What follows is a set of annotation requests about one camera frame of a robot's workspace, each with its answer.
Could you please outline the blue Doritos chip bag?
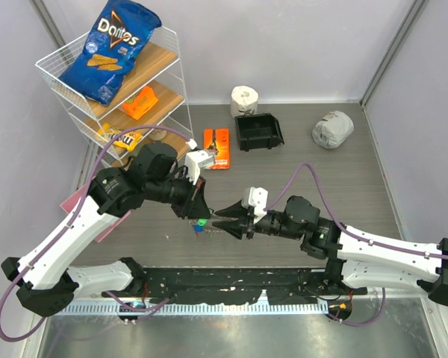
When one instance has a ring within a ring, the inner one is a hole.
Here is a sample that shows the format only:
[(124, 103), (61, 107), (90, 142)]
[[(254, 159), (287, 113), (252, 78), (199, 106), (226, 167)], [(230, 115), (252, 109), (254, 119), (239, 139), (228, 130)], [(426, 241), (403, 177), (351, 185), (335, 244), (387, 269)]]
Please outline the blue Doritos chip bag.
[(162, 26), (159, 16), (134, 1), (108, 1), (82, 52), (59, 77), (82, 95), (108, 106), (137, 56)]

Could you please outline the grey wrapped paper bundle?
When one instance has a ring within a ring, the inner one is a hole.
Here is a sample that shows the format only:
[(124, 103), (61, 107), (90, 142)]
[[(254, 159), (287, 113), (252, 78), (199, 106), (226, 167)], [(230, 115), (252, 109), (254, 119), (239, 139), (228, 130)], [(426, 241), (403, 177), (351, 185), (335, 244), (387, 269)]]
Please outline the grey wrapped paper bundle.
[(325, 115), (312, 129), (313, 141), (325, 149), (336, 149), (353, 133), (352, 119), (334, 110)]

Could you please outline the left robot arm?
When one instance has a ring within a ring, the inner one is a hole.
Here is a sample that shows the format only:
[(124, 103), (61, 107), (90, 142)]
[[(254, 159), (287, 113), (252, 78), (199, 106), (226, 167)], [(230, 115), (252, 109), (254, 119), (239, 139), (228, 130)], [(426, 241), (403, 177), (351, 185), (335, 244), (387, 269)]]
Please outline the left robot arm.
[(105, 266), (73, 267), (75, 258), (102, 232), (144, 201), (171, 206), (181, 219), (208, 219), (205, 179), (201, 170), (214, 164), (207, 150), (186, 154), (177, 165), (177, 151), (163, 142), (144, 145), (125, 167), (99, 171), (72, 212), (34, 251), (7, 258), (1, 268), (19, 287), (21, 305), (42, 317), (54, 315), (76, 298), (110, 291), (141, 295), (143, 268), (125, 257)]

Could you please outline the pink plastic tray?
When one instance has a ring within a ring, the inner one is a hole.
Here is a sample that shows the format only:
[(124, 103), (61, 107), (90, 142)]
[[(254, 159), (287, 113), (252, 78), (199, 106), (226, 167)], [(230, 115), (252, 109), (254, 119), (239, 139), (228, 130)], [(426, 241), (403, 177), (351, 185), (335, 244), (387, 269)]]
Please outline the pink plastic tray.
[[(72, 209), (78, 204), (79, 199), (82, 194), (85, 193), (85, 188), (82, 186), (76, 192), (74, 192), (71, 196), (69, 196), (65, 201), (63, 201), (60, 205), (61, 209), (65, 211), (67, 214), (72, 212)], [(118, 219), (114, 224), (110, 227), (103, 230), (95, 239), (95, 242), (102, 242), (106, 236), (108, 236), (116, 227), (118, 227), (126, 218), (131, 214), (131, 211), (128, 211), (123, 215), (122, 218)]]

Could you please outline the yellow M&M candy bag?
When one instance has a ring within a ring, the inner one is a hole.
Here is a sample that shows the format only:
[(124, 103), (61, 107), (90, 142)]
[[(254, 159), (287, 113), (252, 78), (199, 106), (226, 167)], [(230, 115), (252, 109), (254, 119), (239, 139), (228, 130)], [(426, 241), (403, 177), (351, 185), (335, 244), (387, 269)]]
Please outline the yellow M&M candy bag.
[(119, 135), (122, 132), (121, 128), (114, 127), (109, 123), (104, 123), (97, 132), (97, 139), (105, 142), (113, 141), (113, 145), (126, 151), (133, 151), (143, 135), (138, 131), (130, 131), (126, 134)]

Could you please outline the orange snack box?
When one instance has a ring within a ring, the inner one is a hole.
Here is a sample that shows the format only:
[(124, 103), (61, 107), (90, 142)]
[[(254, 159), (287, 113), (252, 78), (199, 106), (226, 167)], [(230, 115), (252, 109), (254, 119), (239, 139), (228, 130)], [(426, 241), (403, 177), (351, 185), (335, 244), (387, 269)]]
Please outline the orange snack box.
[(150, 86), (144, 86), (121, 105), (121, 111), (134, 120), (139, 120), (158, 103), (158, 98)]

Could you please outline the orange razor box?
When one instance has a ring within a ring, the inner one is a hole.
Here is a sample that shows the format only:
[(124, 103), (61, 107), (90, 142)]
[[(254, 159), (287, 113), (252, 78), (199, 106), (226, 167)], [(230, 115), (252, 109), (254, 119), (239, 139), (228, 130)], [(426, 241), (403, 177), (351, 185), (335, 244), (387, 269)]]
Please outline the orange razor box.
[(231, 166), (230, 132), (228, 128), (205, 129), (203, 145), (215, 158), (211, 170), (229, 169)]

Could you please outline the black plastic storage bin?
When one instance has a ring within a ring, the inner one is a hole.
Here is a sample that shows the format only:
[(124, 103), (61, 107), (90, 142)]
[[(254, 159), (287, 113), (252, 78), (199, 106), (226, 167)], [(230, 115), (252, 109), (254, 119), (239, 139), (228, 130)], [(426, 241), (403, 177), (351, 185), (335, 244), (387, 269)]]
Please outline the black plastic storage bin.
[(272, 149), (284, 145), (278, 119), (271, 113), (261, 113), (234, 118), (239, 149)]

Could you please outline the white toilet paper roll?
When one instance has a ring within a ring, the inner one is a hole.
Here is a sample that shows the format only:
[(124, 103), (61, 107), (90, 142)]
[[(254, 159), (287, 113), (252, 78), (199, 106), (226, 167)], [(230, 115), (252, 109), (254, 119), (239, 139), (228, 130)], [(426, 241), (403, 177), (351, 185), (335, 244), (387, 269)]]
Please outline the white toilet paper roll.
[(256, 114), (258, 92), (248, 86), (237, 86), (231, 91), (230, 111), (233, 118)]

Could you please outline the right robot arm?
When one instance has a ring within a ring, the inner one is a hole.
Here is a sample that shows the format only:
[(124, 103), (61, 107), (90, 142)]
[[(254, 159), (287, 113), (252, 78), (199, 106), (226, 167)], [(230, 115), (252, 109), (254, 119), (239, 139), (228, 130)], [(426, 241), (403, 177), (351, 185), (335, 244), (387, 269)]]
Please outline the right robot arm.
[(325, 289), (382, 287), (425, 292), (448, 307), (448, 238), (416, 243), (366, 233), (320, 215), (301, 196), (291, 196), (282, 211), (237, 202), (217, 211), (213, 227), (237, 239), (255, 234), (295, 239), (307, 255), (325, 260)]

